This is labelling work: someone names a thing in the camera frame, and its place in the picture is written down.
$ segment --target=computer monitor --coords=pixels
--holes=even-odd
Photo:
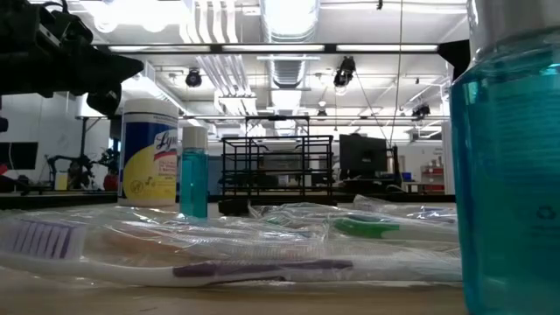
[[[0,165],[11,170],[34,170],[38,150],[39,143],[0,143]]]
[[[340,135],[340,169],[387,171],[387,141],[360,135]]]

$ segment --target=workbench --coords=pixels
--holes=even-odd
[[[45,280],[0,269],[0,314],[466,314],[457,285],[228,284],[205,289],[127,288]]]

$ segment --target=mouthwash bottle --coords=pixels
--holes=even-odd
[[[208,216],[208,131],[204,127],[183,128],[180,212],[197,218]]]
[[[560,314],[560,1],[469,0],[451,89],[472,314]]]

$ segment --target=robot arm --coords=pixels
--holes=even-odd
[[[62,12],[49,12],[27,0],[0,1],[0,73],[10,78],[0,85],[0,95],[88,93],[91,108],[112,116],[121,100],[121,83],[144,64],[95,49],[93,33],[67,12],[66,0],[62,5]],[[4,119],[0,132],[5,129]]]

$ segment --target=plastic wrap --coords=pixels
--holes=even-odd
[[[380,204],[370,206],[367,211],[364,211],[304,203],[255,206],[250,208],[250,212],[262,221],[284,228],[308,228],[323,225],[328,230],[327,237],[329,238],[345,236],[366,239],[459,242],[457,226],[453,220],[418,220],[418,217],[411,219],[408,211],[419,208],[419,206],[400,208],[395,205]]]
[[[334,215],[347,213],[339,208],[324,210]],[[461,279],[459,252],[452,243],[351,235],[332,238],[329,220],[333,217],[326,217],[319,221],[311,216],[315,223],[287,227],[262,218],[198,220],[127,207],[20,213],[0,219],[0,266],[55,277],[170,287],[252,280]],[[44,239],[37,236],[39,226],[78,235],[69,239],[73,255],[60,254],[59,258],[58,245],[52,247],[52,256],[51,248],[41,251]],[[79,240],[83,240],[82,247],[77,245]]]
[[[407,219],[419,219],[452,224],[457,223],[457,210],[448,206],[396,204],[385,200],[356,195],[353,200],[353,208]]]

